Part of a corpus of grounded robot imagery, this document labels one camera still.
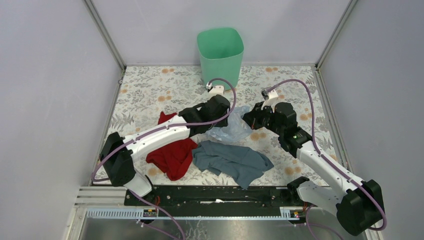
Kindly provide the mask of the light blue plastic trash bag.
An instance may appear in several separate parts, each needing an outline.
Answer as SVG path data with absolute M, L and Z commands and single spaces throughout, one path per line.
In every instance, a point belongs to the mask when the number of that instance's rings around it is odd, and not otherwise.
M 253 133 L 251 127 L 242 119 L 249 111 L 249 106 L 235 107 L 227 118 L 227 126 L 213 127 L 205 134 L 224 143 L 235 143 L 245 139 Z

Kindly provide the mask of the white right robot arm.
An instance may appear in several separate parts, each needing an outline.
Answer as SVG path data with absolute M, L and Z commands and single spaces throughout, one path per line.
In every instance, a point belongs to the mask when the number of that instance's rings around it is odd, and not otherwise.
M 280 146 L 307 164 L 330 187 L 320 187 L 306 177 L 299 177 L 287 187 L 287 201 L 293 206 L 303 202 L 334 215 L 346 232 L 357 236 L 384 219 L 384 202 L 380 185 L 362 178 L 330 159 L 313 137 L 297 122 L 293 106 L 280 102 L 274 108 L 257 103 L 242 118 L 253 130 L 266 128 L 276 135 Z

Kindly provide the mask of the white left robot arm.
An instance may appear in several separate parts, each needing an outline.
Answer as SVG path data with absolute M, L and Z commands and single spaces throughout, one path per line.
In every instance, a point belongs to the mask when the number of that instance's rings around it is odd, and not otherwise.
M 227 126 L 230 102 L 215 95 L 207 102 L 187 107 L 171 119 L 143 132 L 120 136 L 109 134 L 99 155 L 100 167 L 113 187 L 125 187 L 136 194 L 144 206 L 155 200 L 153 185 L 148 178 L 137 173 L 134 160 L 176 141 L 204 134 L 217 126 Z

